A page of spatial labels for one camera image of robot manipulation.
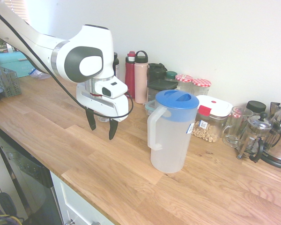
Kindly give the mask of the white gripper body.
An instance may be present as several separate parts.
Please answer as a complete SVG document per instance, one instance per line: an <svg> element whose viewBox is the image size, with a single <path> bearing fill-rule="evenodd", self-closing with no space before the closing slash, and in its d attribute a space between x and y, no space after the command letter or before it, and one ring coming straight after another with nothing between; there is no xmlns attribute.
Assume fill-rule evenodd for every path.
<svg viewBox="0 0 281 225"><path fill-rule="evenodd" d="M100 117L112 118L118 122L128 117L129 103L125 95L114 99L106 96L95 97L86 91L84 83L79 83L76 88L76 99Z"/></svg>

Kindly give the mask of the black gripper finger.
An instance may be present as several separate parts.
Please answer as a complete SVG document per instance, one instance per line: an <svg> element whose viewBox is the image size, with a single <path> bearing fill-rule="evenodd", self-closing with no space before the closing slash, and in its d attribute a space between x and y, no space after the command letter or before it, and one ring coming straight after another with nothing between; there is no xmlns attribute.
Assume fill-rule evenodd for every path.
<svg viewBox="0 0 281 225"><path fill-rule="evenodd" d="M91 128L91 130L95 130L96 129L96 121L95 121L95 118L94 118L94 111L89 109L89 108L86 108L86 116L87 116L87 120L88 120L88 123L89 123L89 126Z"/></svg>
<svg viewBox="0 0 281 225"><path fill-rule="evenodd" d="M110 130L109 130L109 140L112 140L118 128L118 121L114 119L109 119Z"/></svg>

